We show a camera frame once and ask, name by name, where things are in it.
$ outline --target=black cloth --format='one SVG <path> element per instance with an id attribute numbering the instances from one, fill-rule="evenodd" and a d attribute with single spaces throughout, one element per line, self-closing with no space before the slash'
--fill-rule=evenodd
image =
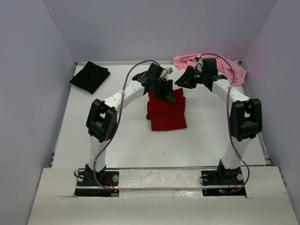
<path id="1" fill-rule="evenodd" d="M 109 74 L 111 73 L 107 68 L 88 61 L 84 68 L 70 80 L 70 83 L 93 94 Z"/>

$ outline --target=purple cable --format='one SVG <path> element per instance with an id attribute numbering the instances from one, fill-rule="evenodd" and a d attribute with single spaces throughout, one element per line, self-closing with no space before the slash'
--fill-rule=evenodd
<path id="1" fill-rule="evenodd" d="M 228 93 L 227 93 L 227 102 L 226 102 L 226 114 L 227 114 L 228 133 L 229 133 L 229 139 L 230 139 L 230 143 L 231 143 L 231 145 L 232 145 L 233 150 L 235 151 L 235 153 L 237 154 L 237 156 L 239 157 L 239 159 L 243 162 L 243 164 L 244 164 L 245 167 L 247 168 L 247 172 L 248 172 L 247 178 L 246 178 L 244 184 L 243 184 L 240 188 L 238 188 L 237 190 L 235 190 L 235 191 L 229 193 L 229 194 L 233 194 L 233 193 L 236 193 L 236 192 L 242 190 L 242 189 L 245 187 L 245 185 L 247 184 L 247 182 L 248 182 L 248 180 L 249 180 L 249 178 L 250 178 L 250 168 L 249 168 L 249 166 L 247 165 L 247 163 L 242 159 L 242 156 L 239 154 L 238 150 L 237 150 L 236 147 L 234 146 L 234 143 L 233 143 L 233 137 L 231 136 L 231 125 L 230 125 L 230 116 L 229 116 L 229 99 L 230 99 L 230 91 L 231 91 L 231 88 L 232 88 L 232 86 L 233 86 L 233 82 L 234 82 L 234 80 L 235 80 L 235 72 L 234 72 L 232 66 L 229 64 L 229 62 L 228 62 L 225 58 L 223 58 L 222 56 L 217 55 L 217 54 L 214 54 L 214 53 L 205 53 L 205 54 L 201 54 L 201 56 L 203 56 L 203 55 L 214 55 L 214 56 L 217 56 L 217 57 L 221 58 L 221 59 L 229 66 L 229 68 L 230 68 L 231 71 L 232 71 L 232 81 L 231 81 L 230 87 L 229 87 L 229 89 L 228 89 Z"/>
<path id="2" fill-rule="evenodd" d="M 139 62 L 137 64 L 135 64 L 130 70 L 129 72 L 127 73 L 127 76 L 126 76 L 126 79 L 125 79 L 125 82 L 124 82 L 124 85 L 123 85 L 123 89 L 122 89 L 122 99 L 121 99 L 121 105 L 120 105 L 120 112 L 119 112 L 119 117 L 118 117 L 118 122 L 117 122 L 117 125 L 116 125 L 116 128 L 114 130 L 114 133 L 112 134 L 112 137 L 111 139 L 108 141 L 108 143 L 106 144 L 106 146 L 98 153 L 98 155 L 96 155 L 95 157 L 95 161 L 94 161 L 94 165 L 93 165 L 93 175 L 94 175 L 94 180 L 95 182 L 102 188 L 108 190 L 108 191 L 111 191 L 110 189 L 104 187 L 102 184 L 100 184 L 100 182 L 97 180 L 97 177 L 96 177 L 96 161 L 97 159 L 99 158 L 99 156 L 102 154 L 102 152 L 104 152 L 104 150 L 109 146 L 109 144 L 112 142 L 114 136 L 116 135 L 117 133 L 117 130 L 118 130 L 118 127 L 119 127 L 119 124 L 120 124 L 120 121 L 121 121 L 121 116 L 122 116 L 122 111 L 123 111 L 123 105 L 124 105 L 124 90 L 126 88 L 126 84 L 127 84 L 127 81 L 128 81 L 128 78 L 129 78 L 129 75 L 130 73 L 132 72 L 132 70 L 134 68 L 136 68 L 137 66 L 145 63 L 145 62 L 154 62 L 156 64 L 159 65 L 158 62 L 154 61 L 154 60 L 145 60 L 145 61 L 142 61 L 142 62 Z"/>

